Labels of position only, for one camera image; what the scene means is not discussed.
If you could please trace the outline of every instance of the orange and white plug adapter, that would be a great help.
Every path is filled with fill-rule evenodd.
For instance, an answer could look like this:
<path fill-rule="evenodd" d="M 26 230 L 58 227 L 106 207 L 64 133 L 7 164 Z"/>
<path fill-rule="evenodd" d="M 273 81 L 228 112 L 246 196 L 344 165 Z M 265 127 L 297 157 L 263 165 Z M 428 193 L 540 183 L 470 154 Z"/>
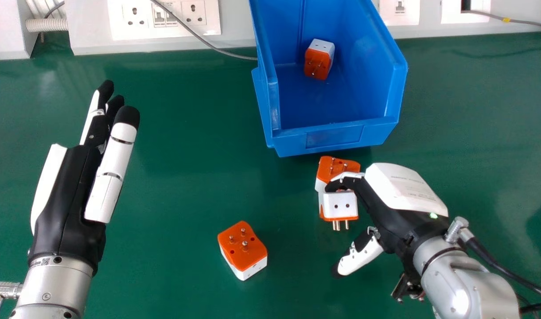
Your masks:
<path fill-rule="evenodd" d="M 240 221 L 217 236 L 225 261 L 238 279 L 245 281 L 266 267 L 266 247 L 247 222 Z"/>
<path fill-rule="evenodd" d="M 360 172 L 361 164 L 331 156 L 322 156 L 319 159 L 317 176 L 315 177 L 315 191 L 319 201 L 319 217 L 326 222 L 332 222 L 333 230 L 341 230 L 340 222 L 345 222 L 345 229 L 349 229 L 349 221 L 359 219 L 357 196 L 351 190 L 325 192 L 325 186 L 337 175 L 346 172 Z"/>
<path fill-rule="evenodd" d="M 313 39 L 305 53 L 304 74 L 311 78 L 327 79 L 334 54 L 335 44 Z"/>

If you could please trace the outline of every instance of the blue plastic bin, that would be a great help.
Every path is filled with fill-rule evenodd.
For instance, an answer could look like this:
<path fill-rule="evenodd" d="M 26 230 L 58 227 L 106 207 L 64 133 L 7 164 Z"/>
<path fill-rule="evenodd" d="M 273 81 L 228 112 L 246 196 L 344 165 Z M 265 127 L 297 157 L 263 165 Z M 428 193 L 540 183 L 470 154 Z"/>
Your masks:
<path fill-rule="evenodd" d="M 384 143 L 408 65 L 371 0 L 250 0 L 250 8 L 268 147 L 286 157 Z M 326 81 L 304 75 L 314 38 L 335 44 Z"/>

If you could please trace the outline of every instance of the robotic arm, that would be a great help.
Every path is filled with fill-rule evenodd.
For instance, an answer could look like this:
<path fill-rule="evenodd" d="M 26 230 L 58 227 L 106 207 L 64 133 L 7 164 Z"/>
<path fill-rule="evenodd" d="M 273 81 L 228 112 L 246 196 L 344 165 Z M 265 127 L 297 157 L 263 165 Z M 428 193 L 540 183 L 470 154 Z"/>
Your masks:
<path fill-rule="evenodd" d="M 31 212 L 33 244 L 24 284 L 0 281 L 17 299 L 13 319 L 81 318 L 105 248 L 105 226 L 121 192 L 140 113 L 105 81 L 94 93 L 80 144 L 54 144 Z"/>
<path fill-rule="evenodd" d="M 322 158 L 321 171 L 327 171 L 321 166 L 330 165 L 330 159 Z M 365 172 L 331 176 L 325 192 L 338 190 L 355 192 L 374 227 L 359 235 L 332 267 L 335 277 L 350 275 L 382 252 L 396 254 L 404 272 L 391 296 L 399 303 L 406 295 L 420 301 L 427 296 L 437 319 L 520 318 L 511 285 L 467 255 L 465 245 L 484 250 L 467 220 L 458 217 L 449 224 L 446 206 L 417 172 L 374 163 Z M 485 260 L 490 256 L 486 250 L 481 255 Z"/>

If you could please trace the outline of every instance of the green tabletop surface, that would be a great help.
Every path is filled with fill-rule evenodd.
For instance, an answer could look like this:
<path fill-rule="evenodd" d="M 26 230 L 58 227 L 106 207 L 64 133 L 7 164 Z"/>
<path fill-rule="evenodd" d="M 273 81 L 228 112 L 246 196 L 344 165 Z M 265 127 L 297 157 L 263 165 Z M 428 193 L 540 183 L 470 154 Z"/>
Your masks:
<path fill-rule="evenodd" d="M 541 33 L 398 45 L 410 68 L 400 123 L 384 145 L 328 155 L 416 170 L 451 218 L 467 218 L 499 261 L 541 283 Z M 30 60 L 0 61 L 0 280 L 27 273 L 50 145 L 78 143 L 93 91 L 111 79 L 141 124 L 87 318 L 432 318 L 429 301 L 390 298 L 402 271 L 394 255 L 331 277 L 371 220 L 361 210 L 334 232 L 319 218 L 323 154 L 278 158 L 266 147 L 254 67 L 207 50 L 74 56 L 65 34 L 48 34 Z M 269 253 L 248 281 L 216 240 L 240 220 Z"/>

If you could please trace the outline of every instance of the wall socket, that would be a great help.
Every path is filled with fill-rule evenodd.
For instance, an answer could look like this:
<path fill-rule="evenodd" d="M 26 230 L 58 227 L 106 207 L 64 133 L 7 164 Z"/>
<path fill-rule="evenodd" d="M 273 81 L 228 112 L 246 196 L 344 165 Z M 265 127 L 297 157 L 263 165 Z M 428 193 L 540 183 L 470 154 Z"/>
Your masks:
<path fill-rule="evenodd" d="M 420 0 L 380 0 L 378 13 L 387 26 L 417 26 Z"/>
<path fill-rule="evenodd" d="M 219 0 L 160 0 L 200 35 L 220 35 Z M 149 0 L 108 0 L 113 40 L 140 40 L 193 36 Z"/>
<path fill-rule="evenodd" d="M 491 12 L 491 0 L 442 0 L 442 24 L 485 23 L 488 16 L 461 13 L 462 8 L 481 12 Z"/>

